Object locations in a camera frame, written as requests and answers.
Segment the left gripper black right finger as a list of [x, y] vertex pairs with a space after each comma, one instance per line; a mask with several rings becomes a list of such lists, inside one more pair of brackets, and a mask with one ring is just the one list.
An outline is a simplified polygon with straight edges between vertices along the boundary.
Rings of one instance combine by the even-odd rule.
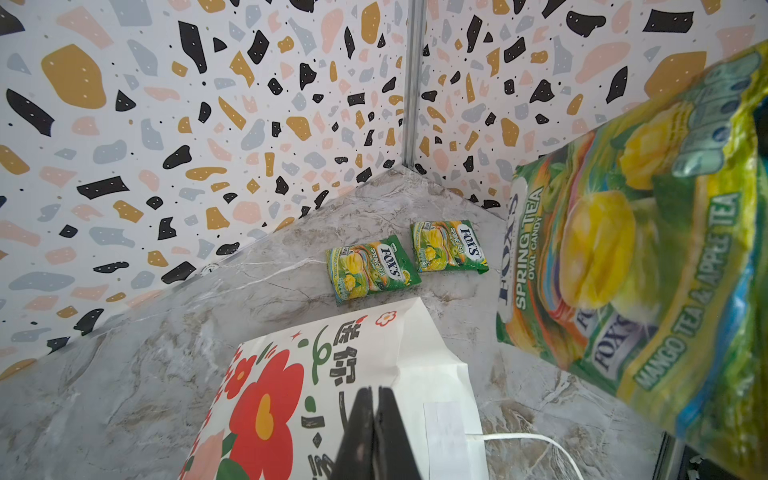
[[421, 480], [407, 432], [391, 388], [380, 387], [374, 416], [374, 478]]

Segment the green Fox's candy bag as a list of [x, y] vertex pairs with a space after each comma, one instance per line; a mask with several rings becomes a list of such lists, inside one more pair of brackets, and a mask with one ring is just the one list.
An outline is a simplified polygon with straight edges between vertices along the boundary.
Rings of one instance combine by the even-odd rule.
[[326, 265], [338, 304], [422, 282], [396, 235], [372, 243], [329, 249]]
[[488, 262], [469, 220], [411, 224], [416, 267], [420, 273], [473, 270], [483, 274]]
[[767, 46], [512, 177], [496, 335], [767, 475]]

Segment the white paper bag red flower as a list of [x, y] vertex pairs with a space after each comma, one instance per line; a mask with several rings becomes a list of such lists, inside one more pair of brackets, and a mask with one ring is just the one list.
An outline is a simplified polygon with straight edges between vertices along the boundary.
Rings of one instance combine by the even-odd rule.
[[423, 478], [487, 477], [468, 366], [418, 297], [241, 344], [181, 477], [326, 479], [365, 387], [392, 390]]

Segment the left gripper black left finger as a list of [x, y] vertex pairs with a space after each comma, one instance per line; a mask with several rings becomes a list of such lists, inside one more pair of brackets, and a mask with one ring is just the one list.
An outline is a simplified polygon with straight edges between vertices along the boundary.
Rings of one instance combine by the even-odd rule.
[[331, 479], [369, 480], [374, 478], [373, 421], [372, 389], [364, 387], [355, 397]]

